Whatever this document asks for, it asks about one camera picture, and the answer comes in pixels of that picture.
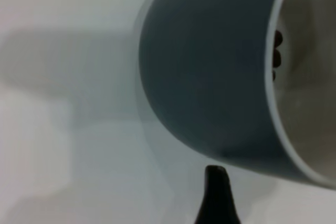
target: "ceramic mug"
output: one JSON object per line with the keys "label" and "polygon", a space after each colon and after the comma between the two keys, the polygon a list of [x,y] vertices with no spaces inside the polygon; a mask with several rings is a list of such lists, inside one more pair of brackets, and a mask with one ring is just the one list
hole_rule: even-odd
{"label": "ceramic mug", "polygon": [[335,188],[335,17],[334,0],[155,0],[139,48],[151,107],[209,157]]}

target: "gray mug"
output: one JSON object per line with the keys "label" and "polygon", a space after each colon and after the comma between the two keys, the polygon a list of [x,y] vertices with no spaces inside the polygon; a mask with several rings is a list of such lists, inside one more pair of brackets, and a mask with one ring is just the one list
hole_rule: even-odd
{"label": "gray mug", "polygon": [[335,17],[334,0],[154,0],[139,48],[151,107],[209,157],[335,188]]}

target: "mug rim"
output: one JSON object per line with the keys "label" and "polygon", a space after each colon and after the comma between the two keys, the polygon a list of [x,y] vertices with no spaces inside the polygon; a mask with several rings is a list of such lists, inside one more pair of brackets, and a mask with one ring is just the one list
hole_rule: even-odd
{"label": "mug rim", "polygon": [[268,109],[271,115],[275,131],[278,134],[280,142],[285,149],[287,155],[291,158],[297,168],[302,171],[314,183],[328,188],[336,188],[336,180],[323,176],[313,170],[298,154],[285,131],[280,114],[277,107],[276,96],[272,78],[272,61],[274,48],[274,34],[277,29],[277,22],[280,10],[284,0],[275,0],[271,9],[270,19],[266,33],[266,49],[265,49],[265,88]]}

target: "white background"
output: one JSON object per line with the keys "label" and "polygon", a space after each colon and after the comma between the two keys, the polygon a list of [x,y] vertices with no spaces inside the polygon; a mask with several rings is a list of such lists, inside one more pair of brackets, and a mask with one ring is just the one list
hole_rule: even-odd
{"label": "white background", "polygon": [[[0,224],[193,223],[204,168],[137,72],[151,0],[0,0]],[[225,165],[242,223],[335,223],[336,193]]]}

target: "dark coffee bean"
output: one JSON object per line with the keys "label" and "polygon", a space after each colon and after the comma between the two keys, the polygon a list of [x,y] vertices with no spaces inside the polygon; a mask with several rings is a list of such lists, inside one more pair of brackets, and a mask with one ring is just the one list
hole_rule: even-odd
{"label": "dark coffee bean", "polygon": [[277,49],[273,51],[273,67],[278,68],[281,65],[281,54]]}
{"label": "dark coffee bean", "polygon": [[282,44],[282,42],[284,41],[284,38],[281,34],[281,32],[276,31],[275,32],[275,40],[274,40],[274,47],[278,47]]}

